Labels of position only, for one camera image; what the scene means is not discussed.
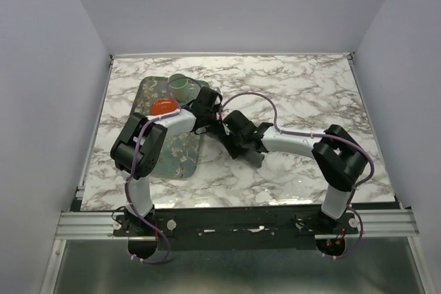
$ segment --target orange object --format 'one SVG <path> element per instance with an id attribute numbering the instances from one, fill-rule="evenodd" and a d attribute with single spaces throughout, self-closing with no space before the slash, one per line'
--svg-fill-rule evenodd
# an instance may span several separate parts
<path id="1" fill-rule="evenodd" d="M 170 98 L 162 98 L 156 100 L 153 105 L 150 107 L 150 115 L 162 115 L 166 113 L 173 112 L 177 110 L 178 106 L 174 102 L 173 99 Z"/>

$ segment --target marble table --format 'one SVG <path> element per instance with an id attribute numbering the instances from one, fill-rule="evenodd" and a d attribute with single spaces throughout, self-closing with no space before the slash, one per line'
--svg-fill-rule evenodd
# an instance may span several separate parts
<path id="1" fill-rule="evenodd" d="M 123 179 L 110 158 L 110 148 L 128 118 L 141 80 L 177 72 L 218 87 L 225 100 L 244 91 L 266 94 L 275 102 L 278 124 L 284 128 L 342 125 L 376 166 L 374 177 L 360 186 L 353 201 L 394 201 L 345 55 L 207 56 L 114 61 L 81 210 L 110 210 L 125 204 Z M 255 123 L 273 118 L 270 104 L 257 96 L 237 98 L 228 108 L 241 110 Z M 220 143 L 207 136 L 193 176 L 185 180 L 152 176 L 150 182 L 156 208 L 312 204 L 323 201 L 327 188 L 314 160 L 272 153 L 256 169 L 244 160 L 232 160 Z"/>

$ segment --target gray floor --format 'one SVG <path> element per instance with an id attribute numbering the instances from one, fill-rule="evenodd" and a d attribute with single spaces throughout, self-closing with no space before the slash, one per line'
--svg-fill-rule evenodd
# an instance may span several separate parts
<path id="1" fill-rule="evenodd" d="M 423 293 L 406 238 L 365 239 L 338 261 L 315 251 L 175 252 L 167 264 L 129 259 L 125 242 L 69 242 L 55 293 Z"/>

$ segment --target cup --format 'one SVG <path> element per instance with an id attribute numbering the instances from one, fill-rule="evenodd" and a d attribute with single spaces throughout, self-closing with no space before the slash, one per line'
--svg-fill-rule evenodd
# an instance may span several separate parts
<path id="1" fill-rule="evenodd" d="M 168 78 L 167 83 L 169 83 L 168 87 L 172 93 L 172 96 L 177 101 L 181 103 L 187 100 L 190 92 L 190 84 L 188 83 L 188 79 L 185 75 L 173 74 Z"/>

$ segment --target black wire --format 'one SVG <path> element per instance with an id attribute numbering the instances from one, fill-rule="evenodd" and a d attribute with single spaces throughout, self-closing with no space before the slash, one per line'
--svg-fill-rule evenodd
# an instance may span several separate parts
<path id="1" fill-rule="evenodd" d="M 118 212 L 118 211 L 120 211 L 120 210 L 122 210 L 122 209 L 124 209 L 125 208 L 125 206 L 121 206 L 121 207 L 118 207 L 118 208 L 116 208 L 115 210 L 113 210 L 113 212 L 112 212 L 112 215 L 110 216 L 115 222 L 117 222 L 117 223 L 119 223 L 119 224 L 123 224 L 123 223 L 121 223 L 119 220 L 117 220 L 116 218 L 114 218 L 113 217 L 113 215 L 116 213 L 116 212 Z"/>

